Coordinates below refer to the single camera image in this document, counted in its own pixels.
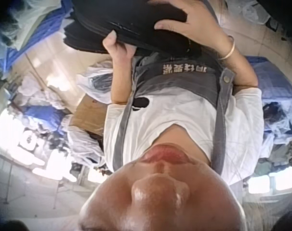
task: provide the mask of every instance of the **nose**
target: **nose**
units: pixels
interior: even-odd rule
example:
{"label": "nose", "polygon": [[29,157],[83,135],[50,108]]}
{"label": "nose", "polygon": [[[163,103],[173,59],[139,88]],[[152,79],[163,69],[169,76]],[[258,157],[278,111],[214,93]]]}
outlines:
{"label": "nose", "polygon": [[165,174],[152,174],[136,181],[132,187],[132,199],[137,207],[158,212],[181,209],[189,194],[186,183]]}

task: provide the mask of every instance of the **hand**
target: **hand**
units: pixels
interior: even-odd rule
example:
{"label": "hand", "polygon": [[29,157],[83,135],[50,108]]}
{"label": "hand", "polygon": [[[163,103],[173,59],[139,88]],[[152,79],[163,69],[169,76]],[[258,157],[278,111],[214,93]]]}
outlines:
{"label": "hand", "polygon": [[111,55],[112,59],[116,63],[131,62],[135,51],[136,46],[129,44],[120,44],[116,42],[117,34],[114,30],[107,35],[103,40],[103,46]]}
{"label": "hand", "polygon": [[170,3],[171,5],[187,13],[185,23],[175,20],[161,20],[155,24],[155,29],[173,31],[186,36],[187,38],[215,50],[222,50],[227,46],[227,52],[231,44],[222,44],[222,41],[229,42],[227,35],[217,24],[213,15],[209,12],[204,3],[199,0],[151,0],[150,4]]}

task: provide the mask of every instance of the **button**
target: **button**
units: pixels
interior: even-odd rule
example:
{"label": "button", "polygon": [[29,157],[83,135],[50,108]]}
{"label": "button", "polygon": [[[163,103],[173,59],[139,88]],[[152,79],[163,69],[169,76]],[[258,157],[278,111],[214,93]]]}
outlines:
{"label": "button", "polygon": [[223,80],[224,80],[224,82],[225,82],[225,83],[229,83],[229,81],[230,81],[230,78],[229,78],[229,77],[227,77],[227,76],[224,76],[224,77],[223,77]]}

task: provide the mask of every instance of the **white t-shirt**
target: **white t-shirt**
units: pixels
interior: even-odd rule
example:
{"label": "white t-shirt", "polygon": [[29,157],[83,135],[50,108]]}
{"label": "white t-shirt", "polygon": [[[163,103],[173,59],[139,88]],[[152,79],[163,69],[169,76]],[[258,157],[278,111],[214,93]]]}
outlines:
{"label": "white t-shirt", "polygon": [[[151,146],[173,124],[186,129],[191,139],[211,160],[216,109],[204,98],[182,88],[165,88],[139,97],[126,130],[123,163],[127,164]],[[125,105],[108,106],[104,149],[113,170],[113,154]],[[226,115],[226,157],[221,177],[233,184],[255,169],[263,142],[264,120],[261,90],[250,88],[231,96]]]}

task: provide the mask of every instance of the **person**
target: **person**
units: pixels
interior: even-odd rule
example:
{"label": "person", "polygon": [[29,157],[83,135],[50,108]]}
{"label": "person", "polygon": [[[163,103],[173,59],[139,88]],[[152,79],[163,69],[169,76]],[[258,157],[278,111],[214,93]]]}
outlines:
{"label": "person", "polygon": [[201,55],[133,59],[136,47],[115,31],[105,38],[114,74],[104,148],[114,173],[81,209],[81,230],[246,229],[229,185],[253,173],[262,145],[257,76],[202,1],[151,1],[167,2],[187,21],[155,29],[201,44]]}

